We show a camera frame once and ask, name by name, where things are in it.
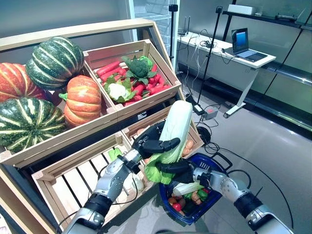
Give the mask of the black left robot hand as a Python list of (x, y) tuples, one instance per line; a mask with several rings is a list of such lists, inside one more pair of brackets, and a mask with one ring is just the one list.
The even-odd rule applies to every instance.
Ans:
[(153, 154), (170, 151), (180, 143), (178, 137), (170, 140), (159, 139), (165, 122), (164, 120), (150, 126), (134, 140), (132, 148), (137, 150), (143, 159), (150, 158)]

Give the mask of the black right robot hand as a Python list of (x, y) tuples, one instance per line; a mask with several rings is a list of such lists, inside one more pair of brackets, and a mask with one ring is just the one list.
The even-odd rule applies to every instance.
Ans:
[(157, 162), (156, 168), (161, 172), (174, 175), (173, 180), (177, 182), (185, 184), (194, 182), (193, 172), (196, 168), (196, 165), (190, 160), (182, 159), (179, 162), (169, 164)]

